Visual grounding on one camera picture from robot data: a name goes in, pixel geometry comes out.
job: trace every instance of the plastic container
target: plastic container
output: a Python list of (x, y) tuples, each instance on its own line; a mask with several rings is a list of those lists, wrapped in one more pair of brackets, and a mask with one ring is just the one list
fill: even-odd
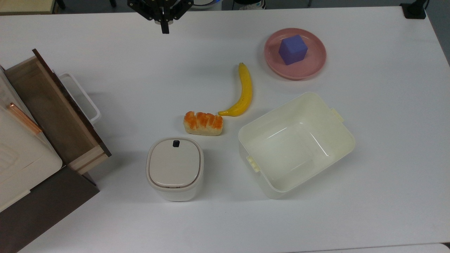
[(147, 157), (147, 179), (163, 198), (190, 200), (203, 184), (203, 151), (192, 139), (170, 137), (157, 141)]
[(355, 147), (343, 119), (315, 93), (305, 93), (239, 131), (241, 152), (263, 192), (277, 199)]

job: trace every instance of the banana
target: banana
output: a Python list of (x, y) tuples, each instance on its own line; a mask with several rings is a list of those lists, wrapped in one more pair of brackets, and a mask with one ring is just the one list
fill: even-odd
[(228, 110), (220, 111), (217, 114), (220, 116), (239, 116), (244, 113), (250, 106), (253, 97), (252, 78), (247, 66), (239, 63), (239, 78), (241, 79), (242, 91), (239, 100)]

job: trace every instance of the purple cube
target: purple cube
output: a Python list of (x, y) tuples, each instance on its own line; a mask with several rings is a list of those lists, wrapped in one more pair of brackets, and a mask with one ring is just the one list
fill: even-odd
[(283, 39), (278, 51), (281, 58), (286, 65), (299, 62), (305, 58), (308, 47), (303, 42), (300, 35), (294, 35), (292, 37)]

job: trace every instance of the container handle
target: container handle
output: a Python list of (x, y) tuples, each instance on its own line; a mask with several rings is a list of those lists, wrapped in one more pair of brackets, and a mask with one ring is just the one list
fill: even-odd
[(344, 119), (339, 115), (339, 113), (336, 111), (336, 109), (331, 108), (331, 112), (337, 117), (337, 119), (338, 119), (340, 122), (344, 122)]
[(261, 169), (256, 164), (255, 160), (253, 159), (253, 157), (251, 155), (247, 156), (247, 161), (250, 163), (250, 165), (252, 166), (252, 168), (255, 172), (261, 171)]

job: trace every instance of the bread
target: bread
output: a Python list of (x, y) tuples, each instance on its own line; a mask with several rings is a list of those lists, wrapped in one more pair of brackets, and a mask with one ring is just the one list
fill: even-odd
[(194, 135), (217, 136), (223, 128), (222, 117), (211, 113), (187, 112), (183, 123), (186, 132)]

